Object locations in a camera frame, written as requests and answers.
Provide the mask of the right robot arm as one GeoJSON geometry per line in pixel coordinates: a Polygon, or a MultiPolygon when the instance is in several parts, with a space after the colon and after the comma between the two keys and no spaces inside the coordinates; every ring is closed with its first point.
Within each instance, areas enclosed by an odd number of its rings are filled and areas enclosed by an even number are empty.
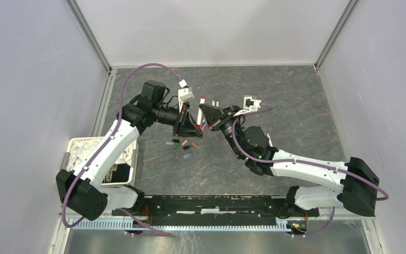
{"type": "Polygon", "coordinates": [[[220,108],[200,104],[211,131],[222,131],[234,154],[259,176],[291,177],[315,183],[315,187],[293,186],[289,189],[284,209],[291,216],[319,207],[343,207],[351,213],[373,217],[378,201],[389,194],[363,159],[351,157],[345,161],[323,161],[297,156],[270,145],[269,137],[259,126],[244,129],[240,120],[253,114],[273,110],[259,103],[251,110],[239,106],[220,108]]]}

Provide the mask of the red white pen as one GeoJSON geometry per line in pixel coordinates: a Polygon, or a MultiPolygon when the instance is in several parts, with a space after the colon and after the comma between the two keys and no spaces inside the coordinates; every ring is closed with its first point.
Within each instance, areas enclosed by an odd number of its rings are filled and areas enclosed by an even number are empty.
{"type": "MultiPolygon", "coordinates": [[[[198,106],[200,106],[200,104],[204,104],[205,103],[205,97],[202,96],[200,98],[199,104],[198,106]]],[[[203,113],[201,108],[198,108],[198,115],[197,115],[197,127],[198,129],[201,129],[201,125],[202,125],[202,117],[203,117],[203,113]]]]}

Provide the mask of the black pen cap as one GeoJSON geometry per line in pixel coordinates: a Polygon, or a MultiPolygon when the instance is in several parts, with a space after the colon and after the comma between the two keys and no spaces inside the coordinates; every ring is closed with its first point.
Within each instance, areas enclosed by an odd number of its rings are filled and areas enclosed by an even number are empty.
{"type": "Polygon", "coordinates": [[[172,147],[176,150],[179,146],[181,146],[183,150],[188,150],[191,147],[188,139],[185,139],[183,141],[180,141],[179,139],[173,139],[172,147]]]}

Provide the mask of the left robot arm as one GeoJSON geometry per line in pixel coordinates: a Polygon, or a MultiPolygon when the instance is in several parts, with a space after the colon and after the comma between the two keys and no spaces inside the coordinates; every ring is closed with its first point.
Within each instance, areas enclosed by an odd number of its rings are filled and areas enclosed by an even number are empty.
{"type": "Polygon", "coordinates": [[[202,132],[190,114],[189,101],[194,98],[186,82],[179,82],[178,107],[164,105],[165,84],[149,80],[135,101],[122,107],[110,130],[91,153],[72,170],[61,169],[56,183],[62,203],[62,216],[66,209],[93,221],[105,211],[125,208],[131,215],[140,215],[145,201],[140,190],[130,186],[103,187],[102,183],[116,160],[137,138],[155,122],[170,125],[177,137],[202,138],[202,132]]]}

